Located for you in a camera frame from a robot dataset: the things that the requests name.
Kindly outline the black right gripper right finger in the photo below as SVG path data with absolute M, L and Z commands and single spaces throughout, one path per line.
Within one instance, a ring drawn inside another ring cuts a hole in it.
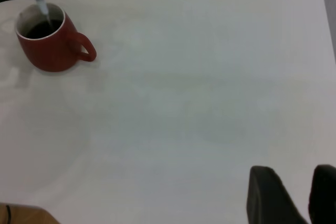
M 315 168 L 308 210 L 311 223 L 335 223 L 335 167 Z

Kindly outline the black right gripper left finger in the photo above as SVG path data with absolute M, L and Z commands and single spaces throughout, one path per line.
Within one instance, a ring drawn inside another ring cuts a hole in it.
M 266 166 L 250 169 L 246 212 L 251 224 L 306 223 L 280 177 Z

